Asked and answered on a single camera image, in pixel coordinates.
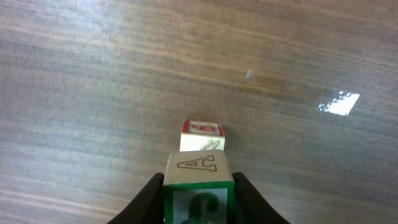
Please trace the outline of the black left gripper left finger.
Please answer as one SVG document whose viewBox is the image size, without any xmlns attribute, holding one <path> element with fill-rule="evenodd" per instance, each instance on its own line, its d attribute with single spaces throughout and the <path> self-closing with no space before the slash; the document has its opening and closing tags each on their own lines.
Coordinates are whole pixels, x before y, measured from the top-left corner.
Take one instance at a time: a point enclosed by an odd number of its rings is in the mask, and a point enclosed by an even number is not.
<svg viewBox="0 0 398 224">
<path fill-rule="evenodd" d="M 158 172 L 108 224 L 164 224 L 164 174 Z"/>
</svg>

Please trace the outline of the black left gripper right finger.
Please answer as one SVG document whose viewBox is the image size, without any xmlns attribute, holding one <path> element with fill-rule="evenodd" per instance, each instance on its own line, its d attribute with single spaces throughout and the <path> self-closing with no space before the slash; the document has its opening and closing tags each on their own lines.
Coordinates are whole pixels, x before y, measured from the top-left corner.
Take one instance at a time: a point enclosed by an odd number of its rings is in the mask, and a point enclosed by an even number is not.
<svg viewBox="0 0 398 224">
<path fill-rule="evenodd" d="M 236 223 L 290 224 L 252 185 L 242 172 L 234 172 Z"/>
</svg>

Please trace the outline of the block with green J top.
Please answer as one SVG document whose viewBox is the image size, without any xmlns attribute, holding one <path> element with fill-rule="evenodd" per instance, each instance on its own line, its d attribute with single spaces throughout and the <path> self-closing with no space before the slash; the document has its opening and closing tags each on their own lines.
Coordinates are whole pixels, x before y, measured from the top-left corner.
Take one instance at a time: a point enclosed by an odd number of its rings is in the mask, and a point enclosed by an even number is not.
<svg viewBox="0 0 398 224">
<path fill-rule="evenodd" d="M 235 223 L 234 187 L 222 150 L 171 153 L 163 182 L 165 222 Z"/>
</svg>

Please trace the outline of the plain block red side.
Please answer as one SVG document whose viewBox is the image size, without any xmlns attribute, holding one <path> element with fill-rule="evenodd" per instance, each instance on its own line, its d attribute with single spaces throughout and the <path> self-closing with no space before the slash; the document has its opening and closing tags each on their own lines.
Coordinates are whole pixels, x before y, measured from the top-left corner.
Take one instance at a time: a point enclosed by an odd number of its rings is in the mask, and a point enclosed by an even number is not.
<svg viewBox="0 0 398 224">
<path fill-rule="evenodd" d="M 224 150 L 226 137 L 222 125 L 186 119 L 180 137 L 180 152 Z"/>
</svg>

